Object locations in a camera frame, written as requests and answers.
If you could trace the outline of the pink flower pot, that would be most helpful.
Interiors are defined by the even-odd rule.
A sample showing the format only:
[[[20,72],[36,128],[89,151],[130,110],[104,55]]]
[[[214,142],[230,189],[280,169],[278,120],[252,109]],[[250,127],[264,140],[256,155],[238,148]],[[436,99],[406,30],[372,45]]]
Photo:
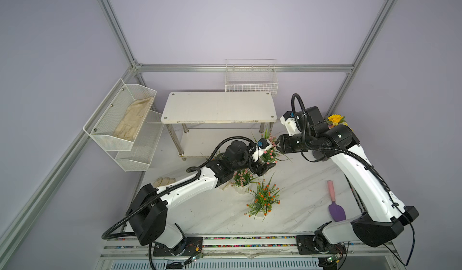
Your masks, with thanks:
[[[260,154],[260,163],[268,165],[290,160],[290,158],[277,149],[276,138],[268,130],[265,130],[264,133],[261,134],[261,137],[269,142],[270,148],[265,151],[257,151],[257,153]]]
[[[249,169],[238,170],[233,173],[231,180],[224,185],[223,190],[234,189],[238,194],[246,194],[250,192],[251,185],[254,184],[256,180],[256,175]]]

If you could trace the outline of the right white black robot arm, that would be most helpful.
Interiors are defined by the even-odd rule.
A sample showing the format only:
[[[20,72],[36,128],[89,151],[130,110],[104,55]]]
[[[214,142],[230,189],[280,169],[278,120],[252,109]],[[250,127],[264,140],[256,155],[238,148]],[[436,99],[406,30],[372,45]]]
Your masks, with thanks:
[[[314,162],[331,160],[344,173],[357,192],[364,211],[356,218],[328,222],[316,229],[312,248],[327,253],[335,245],[361,241],[370,247],[385,245],[397,238],[405,226],[419,216],[406,206],[379,175],[354,132],[339,124],[329,127],[316,107],[305,107],[298,94],[291,97],[291,110],[281,117],[286,134],[277,139],[283,154],[312,152]]]

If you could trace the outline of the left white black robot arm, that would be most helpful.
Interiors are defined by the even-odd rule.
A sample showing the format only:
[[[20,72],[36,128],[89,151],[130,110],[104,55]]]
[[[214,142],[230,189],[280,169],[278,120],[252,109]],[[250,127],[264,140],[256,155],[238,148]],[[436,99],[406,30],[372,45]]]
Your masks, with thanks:
[[[125,217],[104,231],[101,238],[136,237],[140,245],[160,245],[178,256],[186,249],[188,238],[177,225],[167,222],[168,211],[230,181],[239,170],[263,176],[274,163],[261,162],[272,148],[269,139],[252,141],[232,136],[221,141],[209,158],[199,166],[186,169],[188,177],[165,186],[143,186],[132,200]]]

